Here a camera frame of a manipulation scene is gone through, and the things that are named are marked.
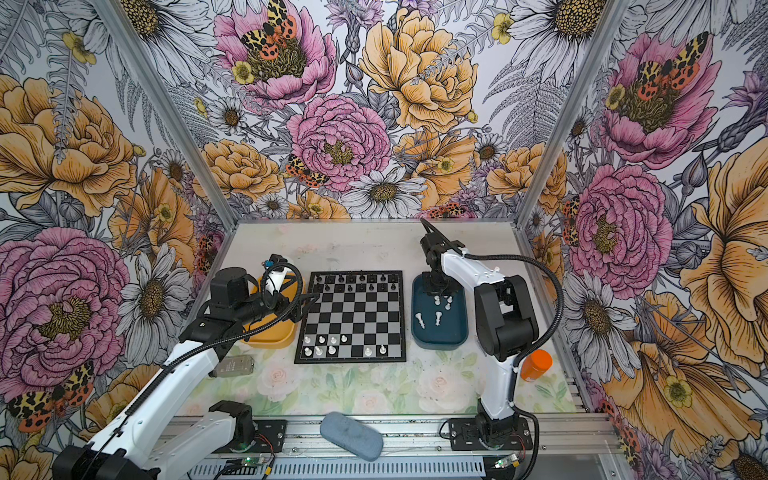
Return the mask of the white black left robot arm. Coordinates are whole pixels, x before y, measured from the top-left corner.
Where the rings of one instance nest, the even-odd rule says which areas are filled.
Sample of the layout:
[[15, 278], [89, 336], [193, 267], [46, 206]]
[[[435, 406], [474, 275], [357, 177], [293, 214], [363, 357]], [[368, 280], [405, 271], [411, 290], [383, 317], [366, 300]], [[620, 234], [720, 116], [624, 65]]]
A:
[[260, 278], [242, 267], [219, 270], [209, 297], [158, 372], [128, 406], [84, 446], [68, 446], [54, 460], [55, 479], [178, 479], [218, 449], [249, 448], [257, 433], [249, 406], [220, 401], [162, 448], [161, 434], [189, 395], [239, 341], [296, 321], [305, 301], [300, 270], [274, 254]]

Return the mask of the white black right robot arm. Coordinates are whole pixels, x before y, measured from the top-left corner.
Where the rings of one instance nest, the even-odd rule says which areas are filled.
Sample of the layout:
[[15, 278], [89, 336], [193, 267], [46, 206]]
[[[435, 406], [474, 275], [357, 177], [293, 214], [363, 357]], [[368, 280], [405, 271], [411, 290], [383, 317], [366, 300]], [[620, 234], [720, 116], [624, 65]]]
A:
[[536, 266], [538, 262], [519, 254], [472, 254], [428, 220], [422, 219], [421, 224], [425, 235], [420, 245], [429, 266], [422, 274], [422, 290], [444, 298], [472, 295], [477, 339], [491, 364], [475, 416], [477, 438], [487, 447], [502, 445], [526, 429], [514, 392], [519, 364], [535, 348], [539, 325], [525, 279], [519, 274], [504, 275], [487, 263], [516, 261]]

